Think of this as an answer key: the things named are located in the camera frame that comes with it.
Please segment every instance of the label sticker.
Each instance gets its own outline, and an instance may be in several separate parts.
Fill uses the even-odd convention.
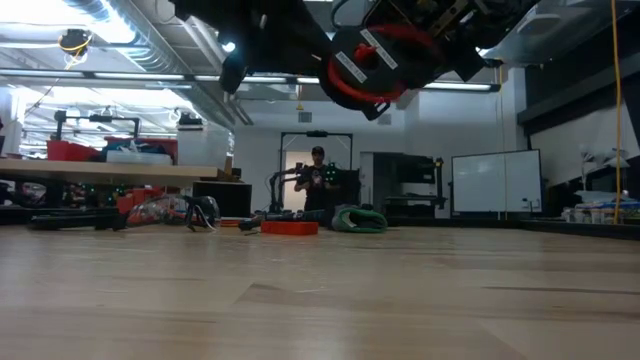
[[[344,65],[347,70],[349,70],[349,72],[353,76],[355,76],[356,79],[358,79],[358,81],[363,83],[367,80],[367,75],[365,75],[362,70],[360,70],[360,68],[353,61],[351,61],[351,59],[349,59],[347,55],[345,55],[344,52],[340,51],[339,53],[337,53],[336,59],[338,59],[338,61],[340,61],[342,65]]]
[[[395,68],[398,67],[398,63],[395,60],[393,60],[391,55],[389,55],[387,50],[385,50],[382,47],[382,45],[380,45],[378,40],[376,40],[376,38],[374,38],[373,35],[371,35],[369,30],[364,29],[360,31],[360,35],[362,35],[362,37],[365,38],[365,40],[367,40],[367,42],[371,44],[371,46],[375,46],[376,52],[378,53],[378,55],[380,55],[382,60],[384,60],[384,62],[387,63],[387,65],[391,68],[391,70],[395,70]]]

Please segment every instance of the workbench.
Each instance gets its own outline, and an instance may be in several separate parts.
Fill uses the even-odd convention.
[[[71,183],[190,187],[201,178],[218,177],[203,166],[113,164],[74,161],[0,159],[0,178],[33,177]]]

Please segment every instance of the wooden floor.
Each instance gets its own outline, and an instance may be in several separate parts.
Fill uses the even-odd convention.
[[[0,359],[640,359],[640,242],[0,227]]]

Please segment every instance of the cap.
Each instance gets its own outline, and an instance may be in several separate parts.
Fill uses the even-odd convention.
[[[324,156],[324,149],[322,148],[322,146],[316,146],[313,149],[311,149],[311,155],[314,154],[320,154]]]

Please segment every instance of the whiteboard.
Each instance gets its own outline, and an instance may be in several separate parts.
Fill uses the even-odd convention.
[[[538,150],[453,157],[451,163],[453,211],[542,211]]]

